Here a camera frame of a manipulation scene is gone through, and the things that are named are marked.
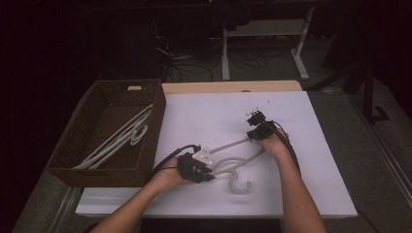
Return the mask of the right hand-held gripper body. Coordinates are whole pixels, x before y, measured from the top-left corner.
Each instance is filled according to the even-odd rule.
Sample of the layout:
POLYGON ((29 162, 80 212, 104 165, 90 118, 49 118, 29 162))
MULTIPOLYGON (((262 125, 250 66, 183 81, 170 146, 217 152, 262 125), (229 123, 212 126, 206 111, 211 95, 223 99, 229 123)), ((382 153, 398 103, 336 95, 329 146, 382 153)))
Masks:
POLYGON ((259 128, 264 131, 263 139, 270 137, 276 131, 276 126, 274 125, 274 121, 268 121, 266 116, 261 111, 262 106, 256 107, 249 113, 247 113, 247 122, 250 126, 253 126, 254 129, 259 128))

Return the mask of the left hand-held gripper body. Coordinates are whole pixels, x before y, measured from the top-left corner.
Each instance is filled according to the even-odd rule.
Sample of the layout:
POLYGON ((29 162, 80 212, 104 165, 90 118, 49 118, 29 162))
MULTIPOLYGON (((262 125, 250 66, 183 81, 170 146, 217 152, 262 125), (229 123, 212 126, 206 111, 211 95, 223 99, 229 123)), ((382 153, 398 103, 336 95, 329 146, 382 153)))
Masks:
POLYGON ((200 176, 206 174, 201 171, 203 166, 210 168, 212 164, 209 150, 202 147, 196 147, 193 153, 187 152, 178 157, 178 171, 180 175, 183 179, 193 183, 198 183, 200 176))

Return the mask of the brown wicker basket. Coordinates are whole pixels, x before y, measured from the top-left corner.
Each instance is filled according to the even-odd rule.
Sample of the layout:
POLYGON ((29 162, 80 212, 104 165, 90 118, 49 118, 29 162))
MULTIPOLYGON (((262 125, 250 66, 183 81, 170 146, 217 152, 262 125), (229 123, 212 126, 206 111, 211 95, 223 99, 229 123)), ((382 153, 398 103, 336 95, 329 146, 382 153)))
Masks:
POLYGON ((154 163, 166 100, 159 80, 99 81, 72 114, 47 164, 47 170, 74 187, 138 187, 154 163), (146 107, 148 131, 126 143, 95 169, 78 166, 94 150, 146 107))

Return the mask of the person's left hand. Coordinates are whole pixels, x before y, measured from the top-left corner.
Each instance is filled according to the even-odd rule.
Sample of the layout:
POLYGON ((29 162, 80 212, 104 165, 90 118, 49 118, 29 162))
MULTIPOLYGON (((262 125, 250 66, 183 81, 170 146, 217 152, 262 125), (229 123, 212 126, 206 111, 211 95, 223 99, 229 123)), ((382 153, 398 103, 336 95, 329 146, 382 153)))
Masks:
POLYGON ((178 171, 178 158, 174 157, 151 178, 148 187, 154 193, 159 194, 169 191, 178 185, 190 184, 190 181, 182 178, 178 171))

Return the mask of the person's right hand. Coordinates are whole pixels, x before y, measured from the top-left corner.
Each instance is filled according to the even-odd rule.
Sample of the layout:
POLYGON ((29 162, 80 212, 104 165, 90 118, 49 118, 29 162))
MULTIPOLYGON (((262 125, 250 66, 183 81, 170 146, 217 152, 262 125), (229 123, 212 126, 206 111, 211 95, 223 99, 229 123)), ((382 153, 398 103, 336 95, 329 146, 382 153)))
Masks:
POLYGON ((258 140, 257 142, 264 147, 270 156, 272 156, 275 160, 279 160, 281 158, 285 158, 287 155, 290 155, 290 151, 283 142, 283 139, 287 137, 288 134, 280 130, 279 135, 274 133, 270 137, 263 140, 258 140))

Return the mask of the white sheet table cover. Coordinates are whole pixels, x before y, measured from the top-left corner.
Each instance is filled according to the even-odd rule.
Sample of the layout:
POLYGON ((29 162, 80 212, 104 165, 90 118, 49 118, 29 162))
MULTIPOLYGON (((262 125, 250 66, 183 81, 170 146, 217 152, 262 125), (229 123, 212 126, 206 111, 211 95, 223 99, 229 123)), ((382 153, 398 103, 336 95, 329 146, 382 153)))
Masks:
POLYGON ((353 201, 304 91, 169 94, 155 159, 195 144, 213 150, 212 160, 247 159, 234 180, 224 172, 212 181, 180 185, 159 195, 145 211, 157 218, 277 218, 282 216, 278 168, 247 139, 247 113, 262 106, 266 118, 289 134, 302 179, 324 217, 356 215, 353 201))

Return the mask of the black metal stand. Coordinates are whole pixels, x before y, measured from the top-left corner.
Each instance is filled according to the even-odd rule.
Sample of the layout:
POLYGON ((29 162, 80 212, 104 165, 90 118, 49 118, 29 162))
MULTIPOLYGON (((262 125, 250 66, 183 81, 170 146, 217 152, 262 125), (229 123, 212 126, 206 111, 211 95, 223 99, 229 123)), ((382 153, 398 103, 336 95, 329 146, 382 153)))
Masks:
POLYGON ((370 124, 376 121, 388 121, 390 118, 382 107, 373 106, 374 73, 373 68, 366 67, 366 75, 363 84, 363 115, 370 124))

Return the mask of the white metal table frame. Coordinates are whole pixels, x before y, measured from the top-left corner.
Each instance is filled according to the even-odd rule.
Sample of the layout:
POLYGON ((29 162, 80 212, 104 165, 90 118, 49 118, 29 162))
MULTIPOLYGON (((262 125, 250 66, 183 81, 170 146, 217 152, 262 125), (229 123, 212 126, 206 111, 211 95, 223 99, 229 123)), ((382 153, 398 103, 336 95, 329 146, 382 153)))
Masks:
POLYGON ((309 79, 309 74, 300 57, 311 24, 315 8, 309 7, 306 16, 298 19, 252 20, 246 26, 239 26, 235 31, 223 31, 222 74, 223 80, 230 80, 227 40, 229 37, 247 36, 297 36, 297 45, 291 49, 291 55, 300 78, 309 79))

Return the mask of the metal floor rail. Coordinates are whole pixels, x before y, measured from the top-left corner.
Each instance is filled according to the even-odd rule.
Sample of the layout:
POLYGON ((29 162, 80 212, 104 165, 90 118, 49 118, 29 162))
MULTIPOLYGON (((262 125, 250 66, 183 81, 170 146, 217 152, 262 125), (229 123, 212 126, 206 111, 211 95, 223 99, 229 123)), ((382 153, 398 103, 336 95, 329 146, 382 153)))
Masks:
POLYGON ((363 123, 364 127, 371 135, 375 145, 381 152, 384 163, 393 176, 395 183, 402 193, 407 205, 410 209, 412 209, 412 182, 404 173, 403 169, 395 158, 395 154, 390 149, 390 147, 384 140, 382 133, 376 126, 376 123, 379 121, 389 121, 390 119, 388 115, 381 107, 373 107, 371 113, 376 112, 377 115, 367 116, 363 109, 363 103, 358 97, 350 95, 349 100, 351 102, 351 105, 353 106, 353 109, 360 117, 360 120, 363 123))

